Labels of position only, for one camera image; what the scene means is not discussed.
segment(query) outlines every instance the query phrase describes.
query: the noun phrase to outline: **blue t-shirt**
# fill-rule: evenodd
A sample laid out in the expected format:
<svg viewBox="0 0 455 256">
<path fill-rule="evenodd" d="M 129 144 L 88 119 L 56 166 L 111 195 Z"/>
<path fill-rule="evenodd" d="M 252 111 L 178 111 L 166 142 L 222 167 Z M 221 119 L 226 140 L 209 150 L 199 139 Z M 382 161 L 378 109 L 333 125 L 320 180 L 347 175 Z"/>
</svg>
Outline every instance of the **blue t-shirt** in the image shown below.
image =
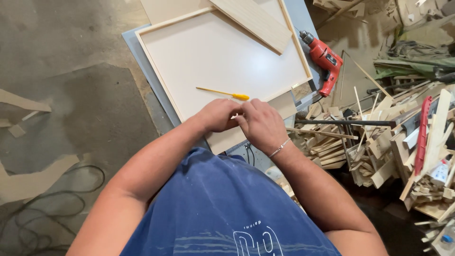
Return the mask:
<svg viewBox="0 0 455 256">
<path fill-rule="evenodd" d="M 286 192 L 244 161 L 192 149 L 121 256 L 340 253 Z"/>
</svg>

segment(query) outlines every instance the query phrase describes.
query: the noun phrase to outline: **person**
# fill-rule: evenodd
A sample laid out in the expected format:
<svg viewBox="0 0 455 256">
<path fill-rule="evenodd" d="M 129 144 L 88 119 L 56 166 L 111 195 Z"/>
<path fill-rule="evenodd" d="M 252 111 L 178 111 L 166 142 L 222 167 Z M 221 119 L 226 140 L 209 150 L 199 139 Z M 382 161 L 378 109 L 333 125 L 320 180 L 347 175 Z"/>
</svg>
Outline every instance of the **person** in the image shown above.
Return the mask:
<svg viewBox="0 0 455 256">
<path fill-rule="evenodd" d="M 271 156 L 306 213 L 245 161 L 192 149 L 235 126 Z M 349 194 L 288 139 L 266 102 L 210 102 L 112 177 L 67 255 L 387 255 Z"/>
</svg>

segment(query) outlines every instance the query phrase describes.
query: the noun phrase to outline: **silver bracelet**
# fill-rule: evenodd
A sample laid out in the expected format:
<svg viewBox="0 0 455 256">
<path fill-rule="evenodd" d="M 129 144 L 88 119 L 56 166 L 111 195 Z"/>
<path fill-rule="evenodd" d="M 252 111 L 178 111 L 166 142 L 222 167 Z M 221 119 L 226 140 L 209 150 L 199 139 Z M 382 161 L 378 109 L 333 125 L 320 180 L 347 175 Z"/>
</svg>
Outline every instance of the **silver bracelet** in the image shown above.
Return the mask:
<svg viewBox="0 0 455 256">
<path fill-rule="evenodd" d="M 274 156 L 276 153 L 280 152 L 280 150 L 286 145 L 286 143 L 288 143 L 288 141 L 290 141 L 291 138 L 288 138 L 278 149 L 277 151 L 275 151 L 273 154 L 269 155 L 268 158 L 271 158 L 272 156 Z"/>
</svg>

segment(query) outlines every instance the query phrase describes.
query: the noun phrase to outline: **yellow screwdriver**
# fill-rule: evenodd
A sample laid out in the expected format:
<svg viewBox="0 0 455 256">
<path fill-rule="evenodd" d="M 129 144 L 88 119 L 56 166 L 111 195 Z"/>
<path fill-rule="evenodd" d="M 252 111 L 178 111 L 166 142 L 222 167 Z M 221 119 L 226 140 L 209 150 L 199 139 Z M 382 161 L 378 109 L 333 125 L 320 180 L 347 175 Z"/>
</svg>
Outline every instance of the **yellow screwdriver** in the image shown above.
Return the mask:
<svg viewBox="0 0 455 256">
<path fill-rule="evenodd" d="M 234 97 L 235 99 L 237 100 L 241 100 L 241 101 L 247 101 L 250 99 L 249 96 L 247 95 L 244 95 L 244 94 L 230 94 L 230 93 L 227 93 L 227 92 L 219 92 L 219 91 L 215 91 L 215 90 L 210 90 L 210 89 L 205 89 L 205 88 L 200 88 L 200 87 L 196 87 L 196 89 L 200 89 L 200 90 L 204 90 L 204 91 L 210 91 L 210 92 L 218 92 L 218 93 L 222 93 L 222 94 L 227 94 L 227 95 L 231 95 L 232 97 Z"/>
</svg>

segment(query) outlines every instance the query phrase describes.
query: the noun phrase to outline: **hand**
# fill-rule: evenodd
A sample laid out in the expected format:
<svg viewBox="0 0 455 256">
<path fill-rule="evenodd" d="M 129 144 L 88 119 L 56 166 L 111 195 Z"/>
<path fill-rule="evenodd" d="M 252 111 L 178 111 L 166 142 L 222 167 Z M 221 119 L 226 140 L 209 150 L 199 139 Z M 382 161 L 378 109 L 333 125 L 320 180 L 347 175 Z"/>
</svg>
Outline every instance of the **hand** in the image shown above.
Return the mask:
<svg viewBox="0 0 455 256">
<path fill-rule="evenodd" d="M 197 122 L 203 125 L 205 133 L 220 133 L 238 126 L 235 119 L 242 114 L 242 105 L 229 99 L 216 99 L 203 107 L 196 115 Z"/>
<path fill-rule="evenodd" d="M 289 137 L 284 121 L 267 102 L 253 99 L 242 104 L 243 115 L 236 116 L 243 133 L 267 156 L 273 154 Z"/>
</svg>

